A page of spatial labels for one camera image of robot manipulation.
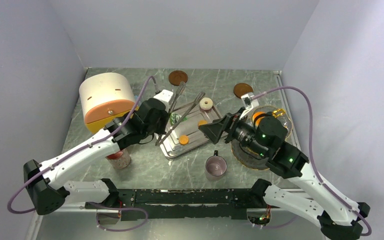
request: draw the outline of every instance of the brown disc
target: brown disc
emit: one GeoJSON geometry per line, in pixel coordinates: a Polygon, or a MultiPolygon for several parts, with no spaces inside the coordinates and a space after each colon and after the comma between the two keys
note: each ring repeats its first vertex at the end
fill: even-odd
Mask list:
{"type": "Polygon", "coordinates": [[[243,82],[236,84],[233,88],[233,93],[238,99],[240,99],[242,95],[252,92],[254,92],[253,87],[243,82]]]}
{"type": "Polygon", "coordinates": [[[168,81],[174,86],[179,86],[181,82],[186,83],[188,81],[188,75],[184,71],[172,71],[168,75],[168,81]]]}

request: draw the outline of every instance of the white ring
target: white ring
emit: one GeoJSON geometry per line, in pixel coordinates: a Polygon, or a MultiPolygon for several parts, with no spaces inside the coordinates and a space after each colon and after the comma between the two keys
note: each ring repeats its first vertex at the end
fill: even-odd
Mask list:
{"type": "Polygon", "coordinates": [[[204,97],[201,101],[199,101],[199,106],[202,110],[208,111],[213,107],[213,100],[209,97],[204,97]]]}

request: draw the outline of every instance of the glass jar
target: glass jar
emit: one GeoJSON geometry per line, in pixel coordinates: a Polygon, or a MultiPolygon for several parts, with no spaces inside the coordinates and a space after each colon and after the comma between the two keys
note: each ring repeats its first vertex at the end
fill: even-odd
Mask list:
{"type": "Polygon", "coordinates": [[[127,149],[120,150],[105,157],[115,169],[124,169],[130,164],[130,154],[127,149]]]}

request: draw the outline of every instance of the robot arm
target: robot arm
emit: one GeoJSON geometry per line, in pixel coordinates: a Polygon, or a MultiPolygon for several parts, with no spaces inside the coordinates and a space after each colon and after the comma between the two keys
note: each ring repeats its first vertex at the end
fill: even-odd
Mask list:
{"type": "Polygon", "coordinates": [[[109,179],[76,182],[69,181],[70,178],[84,171],[96,160],[138,144],[154,133],[164,134],[169,119],[164,100],[170,100],[170,96],[170,92],[162,92],[155,98],[144,101],[132,118],[117,132],[115,131],[122,125],[127,114],[114,118],[91,138],[57,157],[42,163],[35,160],[28,161],[23,167],[25,182],[38,172],[50,168],[26,187],[37,214],[50,214],[64,203],[95,202],[113,205],[118,199],[118,190],[109,179]],[[69,154],[74,155],[56,164],[69,154]]]}
{"type": "Polygon", "coordinates": [[[306,199],[294,196],[268,181],[261,180],[260,185],[263,185],[261,188],[264,192],[261,197],[266,204],[278,206],[309,220],[320,227],[323,234],[330,239],[358,239],[363,231],[363,227],[358,223],[361,219],[340,202],[328,188],[364,218],[369,214],[370,207],[364,202],[357,203],[349,199],[323,176],[320,176],[323,180],[320,182],[307,156],[295,146],[285,142],[288,130],[273,115],[260,116],[258,126],[247,124],[244,116],[258,103],[256,100],[247,100],[246,97],[242,100],[244,98],[244,104],[248,108],[242,107],[237,113],[228,113],[213,123],[201,125],[198,127],[199,130],[214,144],[220,140],[223,132],[227,132],[225,143],[232,140],[239,141],[243,147],[248,147],[262,158],[266,158],[266,166],[272,172],[294,183],[312,197],[306,199]]]}

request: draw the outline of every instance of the metal mug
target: metal mug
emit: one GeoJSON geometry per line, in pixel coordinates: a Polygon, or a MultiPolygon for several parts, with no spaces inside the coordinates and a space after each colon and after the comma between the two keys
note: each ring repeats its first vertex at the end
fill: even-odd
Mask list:
{"type": "Polygon", "coordinates": [[[228,164],[224,158],[219,156],[219,151],[215,150],[214,155],[210,156],[205,162],[205,176],[210,181],[221,179],[228,169],[228,164]]]}

